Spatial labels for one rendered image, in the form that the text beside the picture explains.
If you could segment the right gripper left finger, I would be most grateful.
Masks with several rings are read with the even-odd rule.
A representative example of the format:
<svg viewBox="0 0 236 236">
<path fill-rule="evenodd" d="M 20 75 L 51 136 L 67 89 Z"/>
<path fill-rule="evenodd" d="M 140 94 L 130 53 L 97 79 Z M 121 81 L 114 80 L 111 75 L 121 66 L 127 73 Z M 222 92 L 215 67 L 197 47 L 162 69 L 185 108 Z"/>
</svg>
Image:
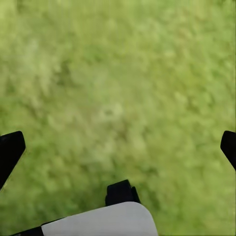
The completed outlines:
<svg viewBox="0 0 236 236">
<path fill-rule="evenodd" d="M 21 131 L 0 136 L 0 189 L 26 149 Z"/>
</svg>

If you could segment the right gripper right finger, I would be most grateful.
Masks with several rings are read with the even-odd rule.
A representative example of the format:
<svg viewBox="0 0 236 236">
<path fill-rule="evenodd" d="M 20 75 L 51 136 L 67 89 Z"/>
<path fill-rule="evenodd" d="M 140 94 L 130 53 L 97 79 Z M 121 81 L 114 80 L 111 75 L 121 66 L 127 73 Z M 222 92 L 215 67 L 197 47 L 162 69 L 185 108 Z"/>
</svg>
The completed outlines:
<svg viewBox="0 0 236 236">
<path fill-rule="evenodd" d="M 236 170 L 236 133 L 225 131 L 220 147 Z"/>
</svg>

